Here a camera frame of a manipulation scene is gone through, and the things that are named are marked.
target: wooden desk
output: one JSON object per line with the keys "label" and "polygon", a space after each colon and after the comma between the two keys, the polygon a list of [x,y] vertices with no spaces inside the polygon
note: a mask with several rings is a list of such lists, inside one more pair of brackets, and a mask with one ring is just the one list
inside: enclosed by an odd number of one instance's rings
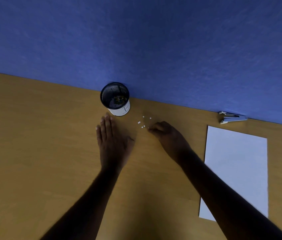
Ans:
{"label": "wooden desk", "polygon": [[[105,112],[97,91],[0,74],[0,239],[38,239],[88,188],[100,169],[95,126]],[[282,229],[282,125],[219,125],[217,113],[134,98],[117,120],[136,145],[98,239],[225,239],[216,222],[198,217],[198,193],[141,128],[160,120],[201,158],[207,125],[268,138],[269,218]]]}

